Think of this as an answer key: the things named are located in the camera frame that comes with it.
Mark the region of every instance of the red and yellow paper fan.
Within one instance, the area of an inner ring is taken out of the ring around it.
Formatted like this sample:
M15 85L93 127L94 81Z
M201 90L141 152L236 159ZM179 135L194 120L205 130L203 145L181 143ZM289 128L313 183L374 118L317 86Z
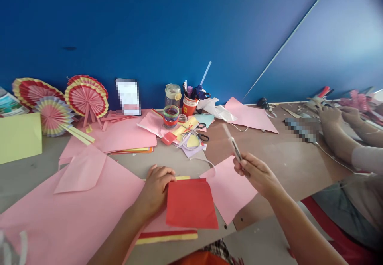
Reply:
M77 114L84 116L84 127L87 125L88 117L92 122L101 121L108 111L108 100L106 93L98 87L87 83L73 82L65 90L65 101Z
M64 95L57 88L39 79L21 78L12 83L15 96L25 105L35 108L36 103L43 97L53 96L65 101Z
M101 92L105 92L105 96L108 98L108 92L101 82L97 79L90 77L89 75L75 75L68 81L68 85L72 83L86 83L97 87Z
M34 111L41 114L41 128L44 135L56 137L68 131L86 145L95 141L93 137L83 133L71 124L73 122L72 110L69 105L58 97L42 97L36 103Z

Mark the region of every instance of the red chair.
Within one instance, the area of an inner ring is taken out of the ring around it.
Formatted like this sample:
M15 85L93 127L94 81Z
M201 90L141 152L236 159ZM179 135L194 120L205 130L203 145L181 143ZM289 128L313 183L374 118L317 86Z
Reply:
M342 230L324 213L315 200L309 196L302 200L320 227L333 239L329 243L349 265L374 264L375 254L348 239ZM288 249L291 257L294 254Z

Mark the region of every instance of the gray sleeve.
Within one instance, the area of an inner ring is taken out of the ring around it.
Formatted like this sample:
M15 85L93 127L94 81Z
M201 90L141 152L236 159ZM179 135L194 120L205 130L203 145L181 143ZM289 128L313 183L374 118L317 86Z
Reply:
M383 148L359 147L352 152L352 165L356 168L383 174Z

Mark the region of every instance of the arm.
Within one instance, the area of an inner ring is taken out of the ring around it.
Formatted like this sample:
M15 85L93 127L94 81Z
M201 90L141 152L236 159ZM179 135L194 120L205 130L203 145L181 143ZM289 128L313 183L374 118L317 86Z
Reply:
M153 165L150 168L136 202L123 213L116 227L87 265L123 263L140 229L163 208L168 192L167 184L176 180L174 174L174 170L169 167Z
M360 118L359 110L353 107L341 107L342 117L356 134L369 146L383 147L383 131Z
M318 109L318 114L327 145L338 158L352 164L352 152L362 146L340 127L342 112L335 107L323 107Z
M243 176L242 167L250 173L249 182L269 202L299 265L347 263L309 221L297 203L286 193L271 169L247 153L235 171Z

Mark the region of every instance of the blue wall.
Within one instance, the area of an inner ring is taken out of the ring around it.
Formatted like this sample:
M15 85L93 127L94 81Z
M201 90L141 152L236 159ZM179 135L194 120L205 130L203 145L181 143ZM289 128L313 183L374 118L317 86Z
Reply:
M165 84L197 85L212 61L207 91L242 100L313 1L0 0L0 85L34 77L65 90L66 77L89 74L116 109L114 79L136 78L143 108L162 108ZM243 101L302 100L325 84L375 85L378 74L383 87L382 4L321 0Z

